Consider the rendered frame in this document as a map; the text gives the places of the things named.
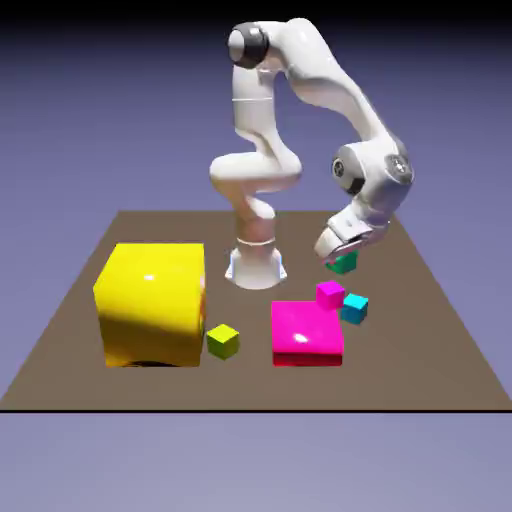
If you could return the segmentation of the large yellow box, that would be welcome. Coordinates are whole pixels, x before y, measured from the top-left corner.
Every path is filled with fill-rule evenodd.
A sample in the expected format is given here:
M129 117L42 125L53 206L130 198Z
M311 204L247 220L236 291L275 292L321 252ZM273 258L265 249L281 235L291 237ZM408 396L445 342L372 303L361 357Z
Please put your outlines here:
M93 295L108 367L200 364L203 244L119 242Z

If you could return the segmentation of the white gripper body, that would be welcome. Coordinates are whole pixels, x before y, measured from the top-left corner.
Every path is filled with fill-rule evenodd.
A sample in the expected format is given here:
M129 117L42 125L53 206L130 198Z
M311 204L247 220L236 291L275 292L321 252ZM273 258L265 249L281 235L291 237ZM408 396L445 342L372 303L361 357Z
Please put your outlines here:
M338 257L365 245L373 229L365 223L329 223L318 238L314 250L323 263L334 262Z

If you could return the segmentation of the large magenta box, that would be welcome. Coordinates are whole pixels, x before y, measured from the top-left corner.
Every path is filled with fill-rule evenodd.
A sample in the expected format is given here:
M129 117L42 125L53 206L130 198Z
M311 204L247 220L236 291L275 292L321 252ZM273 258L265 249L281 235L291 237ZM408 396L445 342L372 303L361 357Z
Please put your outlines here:
M274 366L341 366L344 336L338 311L315 301L271 304Z

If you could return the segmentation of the small yellow-green cube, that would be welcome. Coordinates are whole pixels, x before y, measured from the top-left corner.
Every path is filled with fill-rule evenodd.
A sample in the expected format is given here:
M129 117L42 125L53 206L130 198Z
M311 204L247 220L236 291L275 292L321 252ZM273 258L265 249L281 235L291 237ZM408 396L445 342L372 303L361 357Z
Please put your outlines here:
M220 324L206 333L208 352L226 360L239 350L239 332L226 324Z

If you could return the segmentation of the small cyan cube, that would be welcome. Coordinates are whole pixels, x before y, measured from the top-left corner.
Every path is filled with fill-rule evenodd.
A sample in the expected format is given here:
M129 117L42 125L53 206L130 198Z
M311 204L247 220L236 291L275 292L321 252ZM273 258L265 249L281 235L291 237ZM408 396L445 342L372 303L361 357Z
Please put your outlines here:
M367 315L368 304L367 297L349 293L344 298L340 319L354 325L361 324Z

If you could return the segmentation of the small magenta cube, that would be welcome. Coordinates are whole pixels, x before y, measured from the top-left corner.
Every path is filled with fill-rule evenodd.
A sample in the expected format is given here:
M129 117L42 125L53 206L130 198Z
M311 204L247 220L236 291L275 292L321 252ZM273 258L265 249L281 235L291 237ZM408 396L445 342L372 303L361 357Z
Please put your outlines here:
M343 306L345 289L337 281L320 282L316 285L316 303L325 310L337 310Z

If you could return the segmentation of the small green cube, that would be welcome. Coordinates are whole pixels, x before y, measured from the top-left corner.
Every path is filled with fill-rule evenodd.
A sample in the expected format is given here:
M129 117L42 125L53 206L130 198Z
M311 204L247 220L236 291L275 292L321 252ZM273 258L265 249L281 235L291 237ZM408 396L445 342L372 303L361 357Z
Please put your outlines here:
M357 268L358 262L358 251L352 251L337 257L333 261L329 261L325 264L325 267L336 274L343 275L347 274Z

